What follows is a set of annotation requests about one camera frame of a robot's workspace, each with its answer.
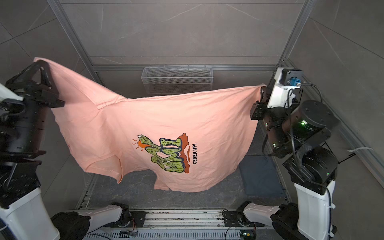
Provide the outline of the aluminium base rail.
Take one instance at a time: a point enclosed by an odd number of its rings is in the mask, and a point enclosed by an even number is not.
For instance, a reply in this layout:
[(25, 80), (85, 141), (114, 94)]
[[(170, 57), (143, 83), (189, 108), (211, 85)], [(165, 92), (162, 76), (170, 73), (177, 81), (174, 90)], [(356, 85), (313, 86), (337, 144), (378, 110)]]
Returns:
[(271, 226), (241, 222), (236, 210), (133, 210), (128, 225), (107, 224), (85, 240), (280, 240)]

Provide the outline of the folded blue-grey t-shirt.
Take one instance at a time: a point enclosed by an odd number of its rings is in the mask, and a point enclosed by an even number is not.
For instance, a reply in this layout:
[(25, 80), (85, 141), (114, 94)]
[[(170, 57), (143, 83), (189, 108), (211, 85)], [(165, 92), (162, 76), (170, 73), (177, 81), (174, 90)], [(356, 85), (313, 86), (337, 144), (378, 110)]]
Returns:
[(239, 168), (246, 195), (257, 198), (280, 198), (285, 195), (271, 157), (245, 156)]

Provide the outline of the pink graphic t-shirt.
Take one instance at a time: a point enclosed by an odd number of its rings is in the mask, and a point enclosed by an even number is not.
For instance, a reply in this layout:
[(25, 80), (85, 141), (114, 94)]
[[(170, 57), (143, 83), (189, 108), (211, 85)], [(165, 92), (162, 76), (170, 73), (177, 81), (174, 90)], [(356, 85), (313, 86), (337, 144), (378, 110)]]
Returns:
[(261, 86), (128, 99), (49, 61), (62, 108), (53, 109), (71, 155), (87, 173), (121, 182), (151, 170), (156, 190), (206, 191), (232, 174), (257, 129)]

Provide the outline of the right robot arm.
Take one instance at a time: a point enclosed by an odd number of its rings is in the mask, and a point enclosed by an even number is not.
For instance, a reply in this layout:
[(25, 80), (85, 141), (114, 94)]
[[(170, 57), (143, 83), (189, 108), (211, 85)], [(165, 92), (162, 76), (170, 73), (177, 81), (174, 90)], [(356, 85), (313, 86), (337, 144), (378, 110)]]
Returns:
[(291, 90), (283, 92), (278, 107), (272, 99), (271, 91), (262, 87), (250, 117), (264, 122), (271, 156), (285, 159), (298, 201), (274, 207), (246, 201), (237, 209), (237, 221), (271, 226), (285, 240), (329, 240), (337, 232), (332, 198), (339, 162), (322, 143), (340, 122), (321, 101), (299, 103)]

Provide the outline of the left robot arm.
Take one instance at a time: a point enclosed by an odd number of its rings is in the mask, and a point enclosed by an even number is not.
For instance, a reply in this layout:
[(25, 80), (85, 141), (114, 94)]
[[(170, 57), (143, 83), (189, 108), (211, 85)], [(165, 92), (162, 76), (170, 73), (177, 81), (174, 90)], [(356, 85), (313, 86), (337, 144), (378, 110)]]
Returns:
[(50, 65), (38, 60), (1, 85), (1, 235), (6, 240), (81, 240), (106, 225), (127, 227), (127, 205), (48, 215), (36, 174), (49, 109), (62, 108)]

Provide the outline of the aluminium frame profile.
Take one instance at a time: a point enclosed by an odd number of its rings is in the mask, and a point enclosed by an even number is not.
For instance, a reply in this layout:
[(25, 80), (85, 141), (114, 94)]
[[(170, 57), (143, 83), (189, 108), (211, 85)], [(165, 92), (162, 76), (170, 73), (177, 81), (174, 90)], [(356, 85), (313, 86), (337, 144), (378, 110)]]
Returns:
[[(63, 27), (66, 35), (69, 37), (72, 45), (80, 56), (80, 59), (83, 61), (86, 69), (91, 75), (91, 80), (104, 85), (104, 82), (99, 77), (98, 72), (111, 72), (111, 71), (143, 71), (147, 65), (97, 65), (94, 66), (91, 62), (90, 57), (86, 53), (84, 46), (82, 45), (79, 37), (77, 36), (65, 10), (60, 3), (60, 1), (48, 0), (50, 8), (57, 17), (59, 23)], [(211, 68), (213, 71), (246, 71), (246, 72), (276, 72), (278, 65), (150, 65), (150, 68), (160, 68), (160, 69), (171, 69), (171, 70), (195, 70), (203, 69), (206, 70)], [(352, 129), (347, 126), (345, 121), (342, 121), (340, 127), (340, 135), (345, 139), (346, 143), (351, 147), (362, 146), (364, 143), (360, 137), (353, 133)], [(379, 157), (377, 154), (374, 154), (373, 151), (365, 149), (358, 150), (357, 156), (374, 176), (374, 178), (379, 182), (381, 186), (384, 185), (384, 168), (378, 167)]]

